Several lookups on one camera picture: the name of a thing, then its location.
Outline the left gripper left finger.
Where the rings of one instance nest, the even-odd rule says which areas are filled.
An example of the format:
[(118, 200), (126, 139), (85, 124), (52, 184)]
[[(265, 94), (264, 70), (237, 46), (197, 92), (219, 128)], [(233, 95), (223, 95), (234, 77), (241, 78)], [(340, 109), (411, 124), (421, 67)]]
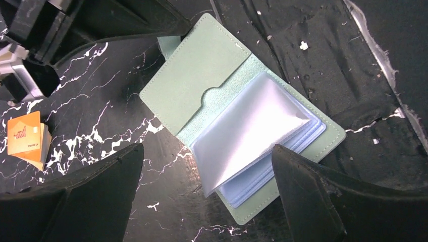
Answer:
[(132, 144), (94, 164), (1, 194), (1, 241), (122, 241), (143, 167)]

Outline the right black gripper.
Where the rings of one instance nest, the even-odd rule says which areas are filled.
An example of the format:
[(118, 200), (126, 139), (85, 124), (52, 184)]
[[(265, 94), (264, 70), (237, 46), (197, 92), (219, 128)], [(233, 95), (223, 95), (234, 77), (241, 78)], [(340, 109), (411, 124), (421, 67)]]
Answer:
[(1, 1), (1, 101), (44, 99), (55, 71), (96, 43), (182, 36), (191, 22), (169, 1)]

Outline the mint green card holder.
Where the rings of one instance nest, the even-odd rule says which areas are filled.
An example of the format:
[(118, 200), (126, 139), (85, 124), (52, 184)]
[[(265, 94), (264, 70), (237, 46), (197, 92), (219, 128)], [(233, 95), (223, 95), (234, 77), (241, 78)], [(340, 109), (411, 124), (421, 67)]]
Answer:
[(276, 144), (320, 162), (342, 127), (266, 67), (212, 15), (204, 14), (140, 92), (193, 154), (204, 195), (218, 194), (246, 224), (279, 196)]

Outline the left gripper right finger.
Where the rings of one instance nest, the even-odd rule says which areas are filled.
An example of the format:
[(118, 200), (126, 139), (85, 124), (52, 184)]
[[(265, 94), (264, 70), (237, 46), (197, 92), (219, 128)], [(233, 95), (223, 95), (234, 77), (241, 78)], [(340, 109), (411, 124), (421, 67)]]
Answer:
[(351, 178), (276, 144), (272, 166), (294, 241), (427, 241), (427, 194)]

